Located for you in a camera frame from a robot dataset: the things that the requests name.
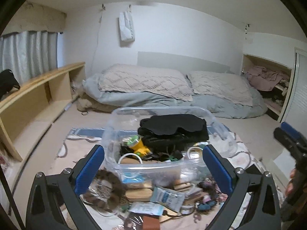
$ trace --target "white door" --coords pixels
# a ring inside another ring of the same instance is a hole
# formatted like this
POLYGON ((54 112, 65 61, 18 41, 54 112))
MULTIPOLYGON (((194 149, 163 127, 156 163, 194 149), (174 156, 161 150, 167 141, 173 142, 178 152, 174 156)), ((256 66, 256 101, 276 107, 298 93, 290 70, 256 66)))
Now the white door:
POLYGON ((307 137, 307 53, 296 53, 294 86, 284 119, 307 137))

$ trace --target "gray curtain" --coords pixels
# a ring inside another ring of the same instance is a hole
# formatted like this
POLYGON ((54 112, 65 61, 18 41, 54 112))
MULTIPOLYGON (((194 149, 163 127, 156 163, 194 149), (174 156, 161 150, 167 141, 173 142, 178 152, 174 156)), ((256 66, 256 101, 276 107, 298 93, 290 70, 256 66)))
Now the gray curtain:
POLYGON ((57 68, 57 33, 24 31, 0 37, 0 71, 11 69, 22 84, 57 68))

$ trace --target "gray comforter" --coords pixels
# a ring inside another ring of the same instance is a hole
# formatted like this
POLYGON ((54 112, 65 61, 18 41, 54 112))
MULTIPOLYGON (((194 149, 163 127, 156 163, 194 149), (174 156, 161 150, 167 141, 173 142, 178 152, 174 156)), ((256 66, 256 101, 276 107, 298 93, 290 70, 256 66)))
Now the gray comforter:
POLYGON ((95 74, 83 82, 84 91, 102 104, 125 106, 199 106, 209 110, 216 117, 250 118, 263 115, 267 111, 260 93, 249 86, 253 106, 234 104, 230 100, 213 95, 194 94, 193 101, 182 101, 150 92, 102 92, 98 88, 101 74, 95 74))

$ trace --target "gray headboard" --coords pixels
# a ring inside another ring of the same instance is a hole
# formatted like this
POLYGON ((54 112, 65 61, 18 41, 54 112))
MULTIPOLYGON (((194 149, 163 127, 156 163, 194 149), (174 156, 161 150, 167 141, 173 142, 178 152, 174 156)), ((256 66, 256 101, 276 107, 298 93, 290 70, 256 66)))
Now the gray headboard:
POLYGON ((183 74, 190 71, 233 73, 230 67, 216 62, 171 53, 138 52, 138 66, 175 69, 183 74))

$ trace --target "clear plastic bin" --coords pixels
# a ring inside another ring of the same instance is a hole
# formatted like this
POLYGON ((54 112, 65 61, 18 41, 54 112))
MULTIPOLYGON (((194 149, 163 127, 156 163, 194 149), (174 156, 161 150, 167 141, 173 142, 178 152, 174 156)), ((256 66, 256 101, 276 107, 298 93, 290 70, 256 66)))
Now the clear plastic bin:
POLYGON ((191 180, 201 180, 209 171, 202 159, 188 159, 157 164, 118 164, 120 158, 120 140, 125 136, 137 134, 140 120, 153 115, 192 114, 207 122, 209 140, 203 144, 212 144, 222 157, 230 157, 237 151, 237 143, 224 125, 206 109, 200 107, 124 107, 114 110, 102 136, 101 145, 105 150, 103 165, 117 173, 122 181, 137 182, 144 180, 154 186, 170 186, 191 180))

